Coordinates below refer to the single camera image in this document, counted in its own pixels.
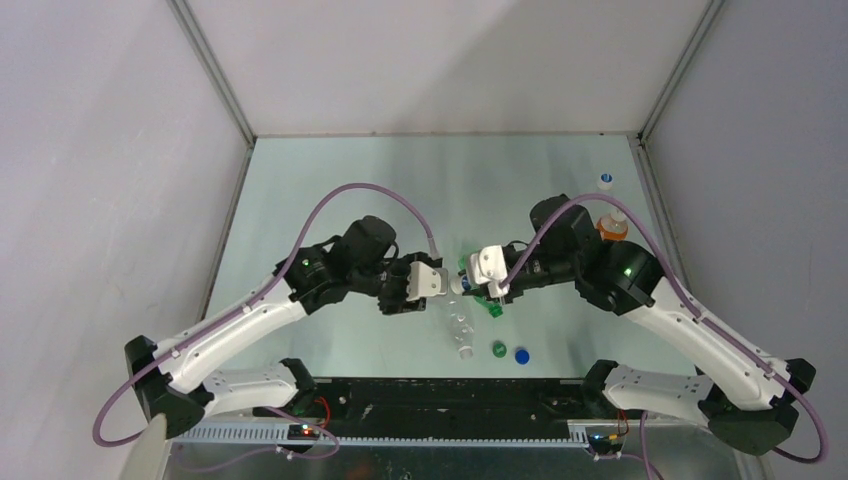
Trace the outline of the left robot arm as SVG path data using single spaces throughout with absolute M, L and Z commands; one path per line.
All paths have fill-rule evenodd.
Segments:
M 395 230 L 365 216 L 343 235 L 300 247 L 261 286 L 193 327 L 160 342 L 138 336 L 125 347 L 132 389 L 144 416 L 163 415 L 177 437 L 207 417 L 273 407 L 304 416 L 316 403 L 316 383 L 304 363 L 279 360 L 258 370 L 224 364 L 259 340 L 350 294 L 376 300 L 384 315 L 423 311 L 444 294 L 436 253 L 400 255 Z

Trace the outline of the clear plastic bottle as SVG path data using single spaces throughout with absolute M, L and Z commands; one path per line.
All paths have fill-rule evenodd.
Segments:
M 448 275 L 443 284 L 446 288 L 447 292 L 450 292 L 453 295 L 462 296 L 465 291 L 465 287 L 463 285 L 463 277 L 456 274 Z

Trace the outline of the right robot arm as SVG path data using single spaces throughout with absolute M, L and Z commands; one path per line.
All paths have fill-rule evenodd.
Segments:
M 590 305 L 656 334 L 696 369 L 671 375 L 599 360 L 581 384 L 588 414 L 655 412 L 704 427 L 749 455 L 782 452 L 815 378 L 812 364 L 774 357 L 745 340 L 687 292 L 662 259 L 636 243 L 603 239 L 588 211 L 568 197 L 537 203 L 530 219 L 534 238 L 523 249 L 502 249 L 506 302 L 529 289 L 571 283 Z

